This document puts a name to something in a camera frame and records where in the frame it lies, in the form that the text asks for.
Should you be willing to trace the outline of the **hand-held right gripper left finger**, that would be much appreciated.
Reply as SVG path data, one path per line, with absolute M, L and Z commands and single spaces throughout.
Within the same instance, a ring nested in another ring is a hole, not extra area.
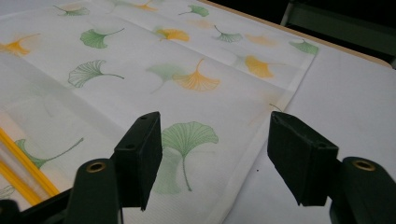
M 146 209 L 162 158 L 161 114 L 156 111 L 139 117 L 114 149 L 123 207 Z

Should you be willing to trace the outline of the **white leaf print cloth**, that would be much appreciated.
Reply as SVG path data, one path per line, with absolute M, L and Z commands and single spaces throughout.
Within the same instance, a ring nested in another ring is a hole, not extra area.
M 0 4 L 0 128 L 57 189 L 161 115 L 163 160 L 129 224 L 222 224 L 318 47 L 196 0 Z

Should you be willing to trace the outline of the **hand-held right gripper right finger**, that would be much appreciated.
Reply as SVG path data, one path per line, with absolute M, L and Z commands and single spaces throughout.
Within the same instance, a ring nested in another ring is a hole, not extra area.
M 326 203 L 338 150 L 300 119 L 283 112 L 271 113 L 267 154 L 297 204 Z

